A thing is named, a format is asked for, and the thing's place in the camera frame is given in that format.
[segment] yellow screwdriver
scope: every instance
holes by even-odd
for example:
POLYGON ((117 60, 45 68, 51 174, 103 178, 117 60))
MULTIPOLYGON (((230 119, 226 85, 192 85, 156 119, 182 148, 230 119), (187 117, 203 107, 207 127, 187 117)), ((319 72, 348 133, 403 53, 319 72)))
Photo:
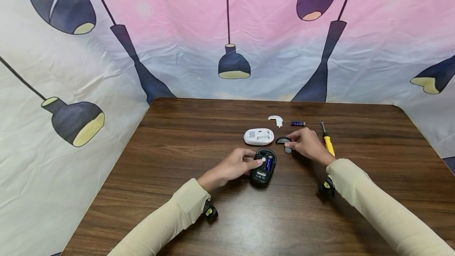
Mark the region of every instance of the yellow screwdriver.
POLYGON ((332 145, 332 142, 330 141, 329 134, 325 131, 324 122, 321 122, 321 125, 322 125, 322 129, 324 130, 323 137, 324 137, 324 141, 325 141, 325 147, 333 156, 335 156, 335 151, 333 150, 333 145, 332 145))

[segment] white mouse part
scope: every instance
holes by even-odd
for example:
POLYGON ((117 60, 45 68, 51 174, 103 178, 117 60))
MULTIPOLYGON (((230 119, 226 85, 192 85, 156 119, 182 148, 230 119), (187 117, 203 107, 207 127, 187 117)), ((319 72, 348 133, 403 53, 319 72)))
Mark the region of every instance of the white mouse part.
POLYGON ((268 120, 276 120, 276 126, 279 128, 283 126, 283 119, 280 116, 269 116, 268 120))
POLYGON ((243 140, 248 145, 268 145, 274 139, 272 130, 268 128, 252 128, 243 135, 243 140))

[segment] arm sleeve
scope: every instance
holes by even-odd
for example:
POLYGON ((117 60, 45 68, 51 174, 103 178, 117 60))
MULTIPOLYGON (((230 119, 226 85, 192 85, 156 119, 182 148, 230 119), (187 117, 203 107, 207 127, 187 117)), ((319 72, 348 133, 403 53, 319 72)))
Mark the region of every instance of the arm sleeve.
POLYGON ((327 166, 336 191, 355 207, 399 255, 455 255, 455 251, 347 159, 327 166))
POLYGON ((186 182, 172 198, 141 221, 108 256, 155 256, 203 213, 210 195, 196 179, 186 182))

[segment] battery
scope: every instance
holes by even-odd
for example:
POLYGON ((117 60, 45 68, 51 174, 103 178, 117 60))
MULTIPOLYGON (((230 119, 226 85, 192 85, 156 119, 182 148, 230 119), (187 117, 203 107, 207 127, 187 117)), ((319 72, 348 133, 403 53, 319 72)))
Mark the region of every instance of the battery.
POLYGON ((291 121, 291 127, 305 127, 305 122, 291 121))
POLYGON ((265 169, 267 171, 272 170, 272 161, 273 161, 273 156, 272 155, 267 156, 267 163, 265 165, 265 169))

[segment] backdrop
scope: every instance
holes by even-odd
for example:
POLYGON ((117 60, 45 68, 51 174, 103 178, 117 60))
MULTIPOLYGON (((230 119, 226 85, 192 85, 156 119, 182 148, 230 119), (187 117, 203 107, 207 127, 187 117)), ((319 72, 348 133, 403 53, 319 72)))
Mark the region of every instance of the backdrop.
POLYGON ((0 255, 62 251, 162 96, 393 104, 455 168, 452 1, 0 0, 0 255))

